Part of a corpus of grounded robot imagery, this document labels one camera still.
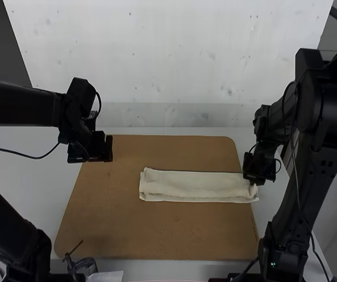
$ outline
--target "cork board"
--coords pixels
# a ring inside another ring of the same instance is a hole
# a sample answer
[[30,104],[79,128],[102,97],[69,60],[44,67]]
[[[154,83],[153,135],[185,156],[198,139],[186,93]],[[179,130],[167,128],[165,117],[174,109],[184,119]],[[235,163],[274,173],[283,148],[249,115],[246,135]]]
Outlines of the cork board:
[[145,202],[139,174],[159,170],[241,172],[232,139],[209,136],[114,136],[112,163],[84,163],[58,235],[63,257],[246,260],[258,236],[250,204]]

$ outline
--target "white backdrop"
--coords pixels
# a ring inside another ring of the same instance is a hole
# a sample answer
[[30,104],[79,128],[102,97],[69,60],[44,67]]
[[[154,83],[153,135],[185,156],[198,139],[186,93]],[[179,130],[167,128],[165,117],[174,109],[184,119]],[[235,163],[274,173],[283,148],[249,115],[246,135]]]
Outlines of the white backdrop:
[[114,103],[101,126],[251,125],[294,79],[297,50],[317,48],[331,4],[5,0],[33,86],[87,78]]

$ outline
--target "cream cloth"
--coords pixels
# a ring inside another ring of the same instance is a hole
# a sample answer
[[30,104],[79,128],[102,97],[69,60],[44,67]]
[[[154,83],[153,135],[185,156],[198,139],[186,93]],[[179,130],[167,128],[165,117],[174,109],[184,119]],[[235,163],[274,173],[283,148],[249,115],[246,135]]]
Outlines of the cream cloth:
[[242,173],[180,172],[145,167],[139,181],[139,198],[148,202],[258,201],[257,186],[243,179]]

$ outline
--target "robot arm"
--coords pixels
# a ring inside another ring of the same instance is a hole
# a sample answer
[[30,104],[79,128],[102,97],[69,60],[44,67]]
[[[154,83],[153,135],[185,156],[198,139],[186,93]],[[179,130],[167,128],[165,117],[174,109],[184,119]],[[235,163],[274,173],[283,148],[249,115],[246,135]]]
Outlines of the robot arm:
[[324,68],[319,51],[300,49],[295,77],[279,101],[257,110],[257,145],[243,163],[243,176],[252,183],[274,181],[276,148],[298,129],[297,175],[293,170],[259,242],[264,281],[302,281],[311,231],[337,174],[337,60]]
[[68,144],[68,163],[111,162],[112,136],[95,131],[100,96],[85,79],[74,78],[66,94],[0,82],[0,126],[52,126]]
[[[0,82],[0,126],[52,126],[58,142],[68,144],[68,163],[111,162],[112,136],[95,131],[98,112],[91,111],[99,94],[85,79],[74,78],[60,94]],[[0,261],[4,281],[73,282],[69,274],[50,274],[51,240],[25,220],[0,195]],[[84,281],[83,274],[75,281]]]

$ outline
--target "tabletop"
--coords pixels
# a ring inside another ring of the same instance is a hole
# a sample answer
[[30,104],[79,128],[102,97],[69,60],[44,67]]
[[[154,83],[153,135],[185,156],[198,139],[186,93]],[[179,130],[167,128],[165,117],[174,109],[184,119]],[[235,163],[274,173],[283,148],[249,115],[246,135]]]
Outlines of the tabletop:
[[[106,134],[137,135],[202,135],[227,136],[236,144],[239,160],[255,143],[252,127],[109,127]],[[0,146],[32,155],[42,155],[56,143],[58,132],[50,128],[0,127]],[[0,152],[0,193],[27,220],[54,242],[66,205],[74,188],[81,165],[66,164],[66,146],[43,160],[29,160]],[[260,200],[252,203],[253,215],[260,237],[266,224],[276,213],[288,183],[282,169],[276,181],[259,188]],[[316,250],[328,273],[329,267],[316,241]],[[308,250],[305,267],[306,281],[325,281],[322,269]],[[52,272],[65,272],[66,266],[52,251]],[[141,280],[199,280],[226,277],[229,272],[240,272],[248,261],[168,261],[168,260],[97,260],[99,271],[123,270],[123,281]],[[251,273],[257,273],[254,266]]]

